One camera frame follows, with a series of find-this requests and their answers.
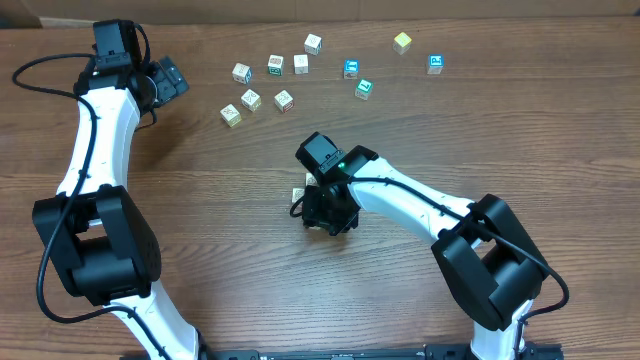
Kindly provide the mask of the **white block red trim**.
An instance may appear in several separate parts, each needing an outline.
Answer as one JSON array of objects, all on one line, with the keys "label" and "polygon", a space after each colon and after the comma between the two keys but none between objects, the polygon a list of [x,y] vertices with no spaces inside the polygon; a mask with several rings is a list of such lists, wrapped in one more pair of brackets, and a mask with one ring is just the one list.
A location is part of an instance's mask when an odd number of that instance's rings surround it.
[{"label": "white block red trim", "polygon": [[305,193],[304,188],[293,188],[291,202],[295,203],[296,201],[301,199],[304,196],[304,193]]}]

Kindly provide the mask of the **white block elephant picture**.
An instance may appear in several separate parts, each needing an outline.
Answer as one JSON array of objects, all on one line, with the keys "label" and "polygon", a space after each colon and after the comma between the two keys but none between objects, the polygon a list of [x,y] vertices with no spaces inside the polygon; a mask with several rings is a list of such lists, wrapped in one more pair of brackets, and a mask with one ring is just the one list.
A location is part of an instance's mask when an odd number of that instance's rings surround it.
[{"label": "white block elephant picture", "polygon": [[311,173],[306,173],[305,174],[305,184],[307,186],[317,186],[318,182],[317,182],[316,178]]}]

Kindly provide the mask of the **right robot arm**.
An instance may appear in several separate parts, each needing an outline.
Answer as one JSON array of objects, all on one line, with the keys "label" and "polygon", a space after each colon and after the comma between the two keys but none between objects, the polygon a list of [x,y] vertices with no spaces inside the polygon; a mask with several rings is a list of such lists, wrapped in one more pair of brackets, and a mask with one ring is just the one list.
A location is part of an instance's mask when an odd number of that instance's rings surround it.
[{"label": "right robot arm", "polygon": [[350,152],[315,132],[295,154],[315,182],[290,210],[330,235],[383,215],[424,240],[459,307],[473,320],[469,345],[428,345],[427,359],[560,359],[558,345],[527,342],[523,330],[550,269],[511,208],[444,194],[396,170],[376,152]]}]

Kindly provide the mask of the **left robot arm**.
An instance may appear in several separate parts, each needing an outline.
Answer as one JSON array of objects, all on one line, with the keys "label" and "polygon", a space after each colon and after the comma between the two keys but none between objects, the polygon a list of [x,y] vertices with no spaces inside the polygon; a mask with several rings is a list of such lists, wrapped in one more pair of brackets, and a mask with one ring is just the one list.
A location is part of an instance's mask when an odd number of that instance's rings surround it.
[{"label": "left robot arm", "polygon": [[38,200],[32,220],[45,247],[36,298],[51,320],[70,324],[111,313],[148,359],[206,359],[199,331],[178,312],[160,281],[161,253],[127,191],[140,119],[189,86],[170,58],[150,58],[143,28],[130,20],[93,25],[95,43],[68,97],[79,126],[66,175],[54,197]]}]

